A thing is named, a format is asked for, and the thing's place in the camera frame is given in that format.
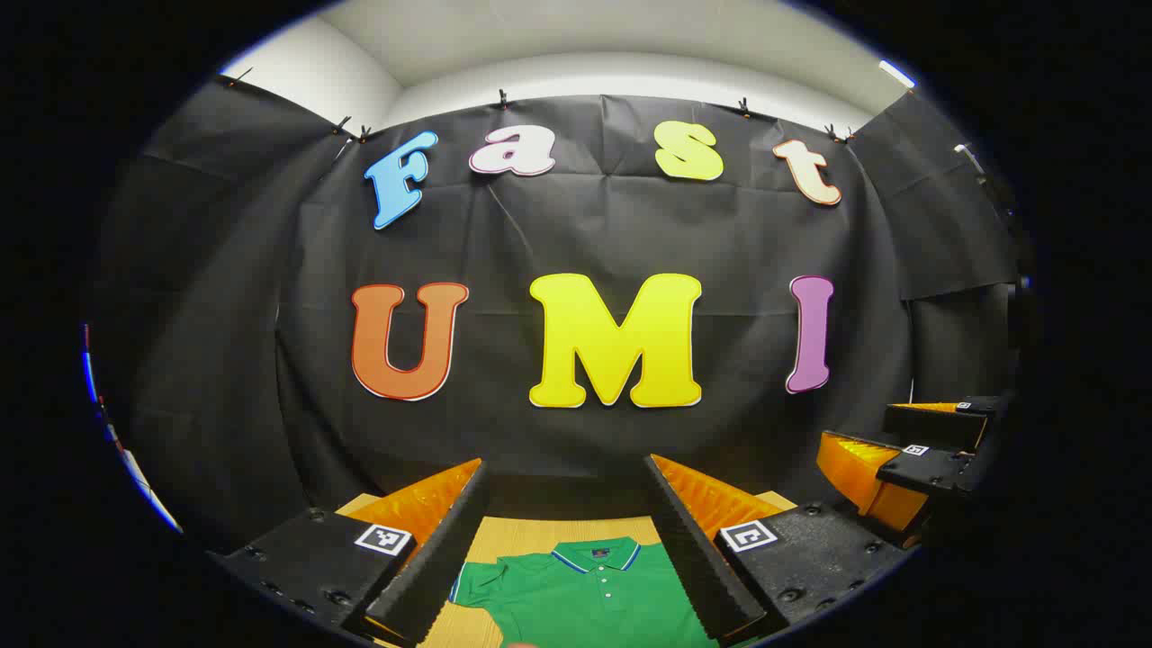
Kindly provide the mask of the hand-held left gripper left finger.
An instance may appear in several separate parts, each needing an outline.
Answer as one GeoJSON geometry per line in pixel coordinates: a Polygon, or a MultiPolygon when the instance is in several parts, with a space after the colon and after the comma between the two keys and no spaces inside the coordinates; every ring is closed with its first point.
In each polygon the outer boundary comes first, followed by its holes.
{"type": "Polygon", "coordinates": [[[308,508],[212,559],[324,628],[414,647],[464,565],[487,506],[488,472],[476,458],[341,514],[344,497],[370,481],[347,459],[324,459],[301,476],[308,508]]]}

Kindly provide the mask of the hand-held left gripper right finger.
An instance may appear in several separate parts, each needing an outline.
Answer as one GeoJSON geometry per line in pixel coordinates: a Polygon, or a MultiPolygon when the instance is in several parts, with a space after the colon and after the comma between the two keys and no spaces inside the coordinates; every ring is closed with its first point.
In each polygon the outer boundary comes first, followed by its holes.
{"type": "Polygon", "coordinates": [[[660,541],[723,645],[829,615],[911,557],[823,503],[779,508],[662,455],[646,455],[644,470],[660,541]]]}

